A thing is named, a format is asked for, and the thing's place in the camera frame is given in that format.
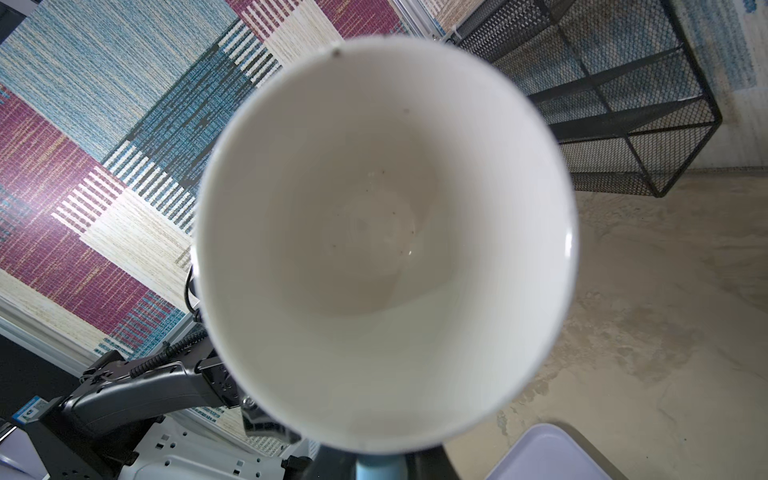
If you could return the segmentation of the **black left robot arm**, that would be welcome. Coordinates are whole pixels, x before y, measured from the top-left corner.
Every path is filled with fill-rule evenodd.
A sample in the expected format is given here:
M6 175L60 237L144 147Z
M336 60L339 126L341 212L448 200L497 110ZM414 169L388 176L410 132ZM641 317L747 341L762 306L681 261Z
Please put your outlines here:
M128 361L102 355L70 394L31 399L14 416L50 479L300 479L308 443L277 425L241 392L189 304L196 326L156 354ZM170 419L191 408L242 413L251 436L277 441L274 454L248 454Z

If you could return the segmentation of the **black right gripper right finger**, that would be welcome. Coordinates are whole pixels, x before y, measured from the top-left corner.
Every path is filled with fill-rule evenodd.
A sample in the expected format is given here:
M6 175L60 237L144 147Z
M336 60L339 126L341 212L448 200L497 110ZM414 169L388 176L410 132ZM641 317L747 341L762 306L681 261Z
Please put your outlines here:
M443 445L405 455L408 480L459 480Z

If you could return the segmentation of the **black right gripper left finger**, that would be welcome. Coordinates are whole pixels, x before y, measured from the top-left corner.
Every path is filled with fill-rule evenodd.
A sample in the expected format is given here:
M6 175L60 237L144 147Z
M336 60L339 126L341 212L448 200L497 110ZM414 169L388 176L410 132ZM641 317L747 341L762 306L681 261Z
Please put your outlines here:
M321 445L302 480L355 480L357 455Z

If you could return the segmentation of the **light blue ceramic mug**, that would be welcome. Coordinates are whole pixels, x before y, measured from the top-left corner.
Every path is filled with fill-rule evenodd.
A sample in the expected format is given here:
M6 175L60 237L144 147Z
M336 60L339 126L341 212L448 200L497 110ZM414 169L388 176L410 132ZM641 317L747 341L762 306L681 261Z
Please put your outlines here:
M573 295L561 150L514 84L434 41L366 37L251 95L205 169L193 265L239 387L340 476L411 479L519 394Z

